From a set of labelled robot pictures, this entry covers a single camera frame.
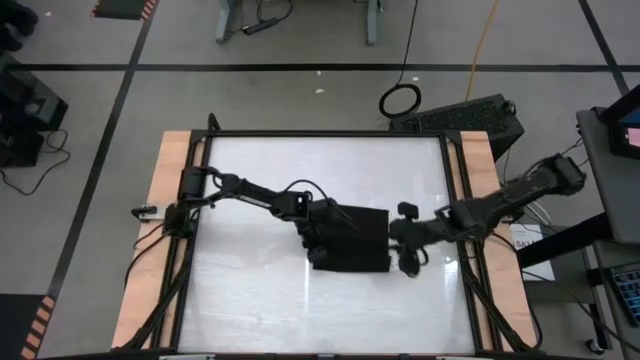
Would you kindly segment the black towel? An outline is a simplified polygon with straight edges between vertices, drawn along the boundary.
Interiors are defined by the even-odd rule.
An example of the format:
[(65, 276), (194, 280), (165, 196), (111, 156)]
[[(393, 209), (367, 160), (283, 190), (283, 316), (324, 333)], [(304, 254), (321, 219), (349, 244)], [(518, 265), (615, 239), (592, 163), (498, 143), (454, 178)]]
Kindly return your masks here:
[(390, 270), (387, 210), (340, 205), (350, 226), (330, 235), (327, 270), (344, 273), (386, 273)]

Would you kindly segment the black equipment stack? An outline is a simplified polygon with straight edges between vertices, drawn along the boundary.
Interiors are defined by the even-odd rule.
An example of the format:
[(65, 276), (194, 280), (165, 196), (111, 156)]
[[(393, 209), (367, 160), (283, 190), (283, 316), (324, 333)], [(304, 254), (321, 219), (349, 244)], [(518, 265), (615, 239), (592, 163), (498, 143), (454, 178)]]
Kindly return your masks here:
[(0, 168), (35, 166), (68, 104), (8, 52), (0, 55)]

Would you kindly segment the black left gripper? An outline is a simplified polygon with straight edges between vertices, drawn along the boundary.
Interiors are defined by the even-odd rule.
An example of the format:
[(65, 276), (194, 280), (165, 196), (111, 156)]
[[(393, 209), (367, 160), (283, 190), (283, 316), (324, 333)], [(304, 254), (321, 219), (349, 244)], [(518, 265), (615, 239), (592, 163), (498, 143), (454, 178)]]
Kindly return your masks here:
[(333, 198), (328, 198), (311, 201), (307, 216), (295, 220), (294, 225), (302, 237), (302, 246), (311, 250), (326, 245), (332, 233), (349, 227), (350, 217)]

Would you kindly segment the black power strip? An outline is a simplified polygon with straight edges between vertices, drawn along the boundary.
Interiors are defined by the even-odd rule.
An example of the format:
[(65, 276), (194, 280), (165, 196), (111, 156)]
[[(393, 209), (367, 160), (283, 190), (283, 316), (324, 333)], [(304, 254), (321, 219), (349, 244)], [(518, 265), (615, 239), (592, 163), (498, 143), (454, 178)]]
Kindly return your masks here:
[(241, 31), (247, 35), (254, 35), (256, 33), (262, 32), (266, 29), (269, 29), (271, 27), (274, 27), (275, 25), (277, 25), (280, 22), (280, 20), (276, 17), (273, 18), (269, 18), (267, 20), (262, 20), (259, 21), (257, 24), (254, 25), (245, 25), (241, 28)]

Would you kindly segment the blue-lit keyboard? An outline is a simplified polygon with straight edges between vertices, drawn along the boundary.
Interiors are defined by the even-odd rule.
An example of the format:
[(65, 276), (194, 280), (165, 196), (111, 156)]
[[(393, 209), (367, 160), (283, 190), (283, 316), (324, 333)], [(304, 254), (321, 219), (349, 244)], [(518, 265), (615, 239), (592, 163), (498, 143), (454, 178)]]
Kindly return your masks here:
[(640, 327), (640, 262), (609, 268), (607, 279), (632, 327)]

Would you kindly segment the black metal table frame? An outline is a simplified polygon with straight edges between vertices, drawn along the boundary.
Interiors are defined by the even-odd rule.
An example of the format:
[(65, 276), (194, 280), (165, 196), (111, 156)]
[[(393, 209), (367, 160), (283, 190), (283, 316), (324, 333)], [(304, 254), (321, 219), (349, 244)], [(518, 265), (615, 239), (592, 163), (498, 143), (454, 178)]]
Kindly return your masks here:
[[(183, 168), (213, 166), (275, 190), (288, 185), (346, 205), (423, 216), (455, 196), (497, 186), (485, 134), (373, 131), (168, 131), (153, 153), (148, 201), (172, 203)], [(466, 355), (506, 341), (464, 287), (458, 249), (429, 248), (416, 278), (399, 271), (315, 271), (293, 225), (246, 203), (204, 209), (192, 240), (140, 229), (138, 262), (126, 285), (112, 343), (143, 325), (181, 265), (190, 269), (153, 344), (224, 355)]]

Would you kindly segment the person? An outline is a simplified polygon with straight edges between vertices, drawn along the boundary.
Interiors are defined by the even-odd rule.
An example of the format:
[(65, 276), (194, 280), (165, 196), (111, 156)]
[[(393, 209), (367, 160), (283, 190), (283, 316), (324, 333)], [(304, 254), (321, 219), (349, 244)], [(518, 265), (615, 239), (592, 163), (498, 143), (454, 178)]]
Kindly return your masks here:
[(13, 37), (8, 25), (14, 27), (19, 35), (28, 37), (35, 32), (38, 22), (38, 15), (30, 7), (16, 0), (0, 0), (0, 53), (17, 52), (22, 48), (22, 43)]

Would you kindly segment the black monitor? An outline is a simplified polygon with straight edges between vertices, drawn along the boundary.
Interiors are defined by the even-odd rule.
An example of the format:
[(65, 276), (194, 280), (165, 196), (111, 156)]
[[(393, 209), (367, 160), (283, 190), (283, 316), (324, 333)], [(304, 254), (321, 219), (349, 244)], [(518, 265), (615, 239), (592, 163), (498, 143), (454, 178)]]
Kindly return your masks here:
[(640, 160), (640, 84), (600, 110), (598, 118), (607, 129), (611, 152)]

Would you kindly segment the grey-legged wooden desk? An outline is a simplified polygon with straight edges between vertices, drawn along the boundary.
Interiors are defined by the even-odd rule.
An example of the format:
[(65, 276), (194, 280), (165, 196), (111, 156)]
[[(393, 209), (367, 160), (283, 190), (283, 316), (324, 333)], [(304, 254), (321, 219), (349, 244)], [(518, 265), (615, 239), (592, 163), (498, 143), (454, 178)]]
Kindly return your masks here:
[[(241, 28), (245, 25), (254, 25), (254, 24), (257, 24), (259, 21), (269, 19), (263, 16), (263, 10), (264, 10), (265, 2), (270, 0), (253, 0), (255, 2), (256, 22), (254, 24), (246, 24), (244, 21), (244, 1), (245, 0), (218, 0), (220, 9), (219, 9), (218, 21), (217, 21), (215, 37), (214, 37), (216, 43), (224, 44), (227, 40), (229, 40), (235, 34), (243, 33), (241, 31)], [(287, 11), (282, 16), (274, 16), (280, 20), (279, 23), (288, 19), (294, 10), (294, 0), (284, 0), (284, 1), (287, 4)], [(376, 45), (378, 43), (379, 15), (384, 12), (383, 1), (382, 0), (351, 0), (351, 1), (356, 4), (366, 5), (365, 44), (367, 46)]]

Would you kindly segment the grey cart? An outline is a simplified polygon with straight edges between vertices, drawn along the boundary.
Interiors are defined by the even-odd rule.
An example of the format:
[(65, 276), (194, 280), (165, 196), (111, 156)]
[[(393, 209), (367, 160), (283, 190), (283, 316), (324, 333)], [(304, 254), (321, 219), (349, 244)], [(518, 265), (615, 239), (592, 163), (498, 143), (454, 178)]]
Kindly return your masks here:
[(615, 240), (640, 245), (640, 160), (611, 152), (607, 128), (594, 111), (581, 110), (576, 119)]

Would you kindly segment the black mat orange-striped edge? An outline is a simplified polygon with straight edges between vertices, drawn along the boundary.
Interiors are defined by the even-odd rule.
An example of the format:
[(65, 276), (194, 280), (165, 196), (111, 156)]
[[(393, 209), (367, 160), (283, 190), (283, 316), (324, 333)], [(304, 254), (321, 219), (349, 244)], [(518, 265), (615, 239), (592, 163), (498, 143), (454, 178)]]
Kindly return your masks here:
[(98, 0), (91, 10), (96, 18), (118, 20), (148, 20), (158, 0)]
[(35, 360), (55, 305), (47, 295), (0, 294), (0, 360)]

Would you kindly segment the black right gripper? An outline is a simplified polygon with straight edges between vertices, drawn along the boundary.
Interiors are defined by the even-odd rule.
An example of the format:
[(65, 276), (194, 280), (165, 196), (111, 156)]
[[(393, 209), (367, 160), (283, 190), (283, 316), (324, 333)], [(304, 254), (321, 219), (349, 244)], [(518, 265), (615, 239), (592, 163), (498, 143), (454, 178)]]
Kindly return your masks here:
[(398, 266), (409, 277), (417, 277), (425, 265), (425, 248), (418, 247), (411, 253), (406, 246), (427, 246), (443, 240), (443, 228), (438, 220), (413, 222), (396, 219), (389, 225), (389, 237), (400, 244), (397, 248)]

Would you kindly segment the silver mounting bracket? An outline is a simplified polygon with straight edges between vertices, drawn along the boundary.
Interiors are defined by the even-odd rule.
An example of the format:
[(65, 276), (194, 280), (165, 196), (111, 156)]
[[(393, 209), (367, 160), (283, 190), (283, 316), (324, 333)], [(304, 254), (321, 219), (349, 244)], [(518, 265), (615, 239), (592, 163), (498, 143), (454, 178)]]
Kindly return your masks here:
[(166, 206), (143, 204), (140, 207), (133, 208), (131, 214), (141, 223), (149, 221), (161, 221), (165, 217)]

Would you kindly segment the black cart bar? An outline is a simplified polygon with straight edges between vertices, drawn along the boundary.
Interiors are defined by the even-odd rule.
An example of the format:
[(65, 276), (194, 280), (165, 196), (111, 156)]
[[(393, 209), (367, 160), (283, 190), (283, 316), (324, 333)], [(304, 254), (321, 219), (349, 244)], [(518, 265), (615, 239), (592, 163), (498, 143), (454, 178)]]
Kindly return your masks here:
[(614, 239), (609, 219), (601, 213), (521, 248), (517, 252), (519, 265), (527, 268), (583, 249), (596, 241)]

